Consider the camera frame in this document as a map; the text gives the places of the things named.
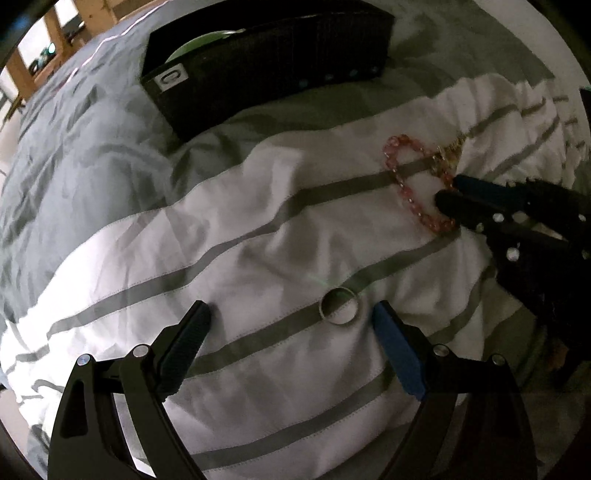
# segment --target wrinkled fabric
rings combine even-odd
[[[586,147],[551,73],[470,1],[384,0],[397,24],[380,79],[257,106],[181,145],[139,85],[141,56],[150,31],[206,3],[118,25],[28,105],[0,206],[0,364],[27,422],[50,436],[79,355],[151,343],[197,299],[212,329],[165,408],[210,479],[388,462],[384,438],[400,441],[417,403],[368,322],[380,300],[459,356],[503,352],[528,384],[543,332],[523,348],[499,340],[521,305],[495,284],[482,238],[425,230],[381,148],[395,134],[435,147],[463,133],[459,172],[570,187]],[[401,162],[434,212],[439,180],[411,154]],[[319,315],[336,286],[359,298],[346,325]]]

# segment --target gray stripe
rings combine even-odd
[[[513,167],[515,167],[519,162],[529,157],[531,154],[536,152],[544,143],[551,137],[551,135],[556,131],[558,125],[560,124],[560,118],[555,117],[552,125],[550,125],[549,129],[546,130],[543,134],[540,135],[539,139],[535,141],[532,145],[528,145],[520,152],[516,153],[515,155],[510,156],[505,161],[501,162],[497,167],[495,167],[492,171],[484,175],[484,180],[492,181],[495,178],[503,175]]]
[[[35,380],[35,383],[33,383],[33,386],[31,388],[33,389],[33,391],[39,393],[39,387],[47,387],[56,390],[59,393],[64,393],[64,387],[55,385],[54,383],[48,382],[47,380]]]
[[[480,304],[480,297],[482,294],[482,286],[483,283],[494,276],[495,268],[493,265],[487,266],[481,273],[478,281],[472,288],[470,292],[470,296],[468,298],[468,302],[464,310],[459,313],[456,317],[452,318],[449,325],[444,327],[443,329],[439,330],[438,332],[432,334],[428,337],[431,343],[448,343],[455,335],[463,329],[467,323],[470,321],[476,308]],[[366,279],[364,283],[356,283],[351,282],[349,284],[349,288],[354,290],[354,287],[361,286],[365,288],[371,282]],[[315,305],[313,306],[314,310],[307,312],[307,315],[312,316],[313,312],[317,312]],[[351,397],[343,400],[338,406],[333,407],[324,413],[321,413],[319,416],[314,417],[310,420],[306,420],[296,426],[287,427],[285,429],[280,430],[272,435],[269,435],[261,440],[257,440],[256,442],[248,443],[246,445],[240,445],[236,447],[230,447],[227,449],[220,449],[214,450],[211,452],[200,453],[197,455],[193,455],[193,459],[197,462],[197,464],[204,470],[212,469],[212,468],[221,468],[229,465],[233,465],[235,463],[245,462],[247,460],[260,457],[262,455],[266,455],[271,452],[275,452],[283,447],[286,447],[294,442],[297,442],[315,432],[318,432],[322,429],[325,429],[327,426],[330,426],[332,423],[341,420],[342,418],[346,417],[350,413],[353,413],[355,410],[358,410],[365,404],[369,403],[370,401],[379,397],[385,390],[387,390],[389,386],[388,383],[383,383],[382,388],[383,390],[377,389],[372,387],[371,391],[372,394],[369,393],[363,396],[363,401],[365,403],[359,404],[359,400],[361,396],[359,392],[362,390],[369,390],[368,386],[374,383],[375,380],[372,380],[369,384],[362,387],[360,390],[355,392]],[[356,408],[343,408],[343,405],[356,405]]]
[[[10,367],[8,367],[8,369],[6,370],[6,375],[9,375],[12,372],[14,372],[14,369],[17,367],[17,363],[19,363],[19,362],[23,362],[23,363],[36,362],[37,360],[46,356],[48,353],[49,353],[49,345],[48,344],[43,345],[36,352],[19,353],[15,357],[15,362]]]
[[[205,471],[246,462],[247,460],[260,456],[261,452],[275,452],[292,444],[296,440],[306,438],[320,430],[326,429],[347,415],[356,412],[383,394],[392,384],[394,378],[394,370],[387,363],[382,373],[376,378],[339,404],[322,412],[313,419],[296,423],[246,445],[198,453],[192,456],[193,460],[195,460],[201,470]]]
[[[21,397],[21,401],[17,402],[20,407],[22,407],[27,400],[33,400],[35,398],[45,398],[43,395],[23,395]]]
[[[370,192],[391,184],[392,174],[388,171],[382,171],[363,177],[300,190],[293,197],[284,201],[277,210],[273,220],[265,225],[238,238],[211,247],[196,263],[189,267],[135,285],[95,303],[75,316],[55,322],[47,333],[47,339],[49,340],[56,333],[65,332],[74,327],[88,325],[109,313],[116,312],[117,310],[129,307],[161,293],[173,291],[188,285],[211,262],[227,250],[257,236],[276,232],[281,225],[299,215],[306,207],[331,202],[358,193]]]
[[[493,111],[484,120],[481,120],[476,125],[471,127],[470,130],[468,130],[466,136],[468,138],[475,138],[478,135],[483,134],[490,125],[492,125],[497,120],[500,120],[500,119],[506,117],[511,112],[519,112],[521,114],[521,116],[524,118],[526,116],[533,115],[534,113],[536,113],[540,109],[542,109],[545,104],[546,104],[546,99],[544,98],[540,103],[537,103],[536,105],[532,105],[528,108],[525,108],[521,112],[519,112],[519,107],[517,107],[517,105],[514,103],[511,105],[502,106],[502,107],[498,108],[497,110]],[[398,172],[404,178],[409,178],[413,175],[416,175],[417,173],[421,173],[422,171],[429,170],[432,166],[433,166],[433,159],[431,157],[423,157],[423,158],[419,158],[418,160],[414,160],[412,162],[409,162],[407,164],[400,165],[400,167],[398,168]]]
[[[360,452],[315,480],[377,479],[392,460],[410,423],[384,430]]]
[[[480,298],[482,297],[482,287],[486,280],[495,276],[496,268],[491,264],[488,265],[480,274],[480,278],[476,284],[472,287],[470,296],[468,297],[468,303],[464,310],[451,319],[449,325],[442,328],[438,332],[435,332],[429,336],[431,343],[449,343],[451,342],[456,334],[462,330],[470,321],[474,312],[480,305]]]
[[[427,256],[442,250],[460,235],[459,231],[437,237],[435,240],[414,250],[398,252],[376,264],[355,272],[343,284],[356,293],[360,293],[372,283],[389,277]],[[220,370],[247,356],[275,345],[321,321],[318,305],[313,303],[261,330],[239,338],[216,352],[198,356],[189,368],[187,378]]]

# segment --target black box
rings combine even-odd
[[[226,0],[152,32],[141,83],[189,140],[240,110],[382,73],[394,17],[361,0]],[[165,63],[212,31],[243,30]]]

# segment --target bead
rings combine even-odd
[[[385,155],[398,155],[399,147],[395,147],[394,145],[384,145],[384,154]]]
[[[396,160],[396,158],[388,157],[386,159],[386,168],[396,173],[396,171],[398,170],[398,161]]]
[[[411,203],[410,204],[410,211],[415,215],[423,214],[423,207],[421,207],[418,203]]]
[[[429,230],[435,234],[441,233],[441,224],[435,220],[431,225],[429,225]]]
[[[407,185],[402,187],[398,193],[405,200],[412,199],[414,196],[414,192],[413,192],[412,188]]]

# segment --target bed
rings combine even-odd
[[[514,2],[485,7],[514,30],[527,20],[519,36],[544,61],[472,0],[372,0],[397,18],[381,78],[259,105],[182,144],[139,84],[142,55],[151,31],[209,3],[169,0],[122,22],[27,105],[0,206],[0,365],[31,463],[46,476],[79,355],[125,355],[201,299],[212,330],[165,407],[206,476],[377,478],[418,407],[367,322],[386,299],[432,343],[507,358],[544,475],[580,425],[588,364],[552,388],[552,341],[496,285],[484,241],[432,235],[371,179],[391,135],[433,146],[464,133],[462,173],[584,190],[587,81],[566,45],[525,1],[517,17]],[[437,182],[402,160],[432,203]],[[346,325],[318,314],[336,286],[359,297]]]

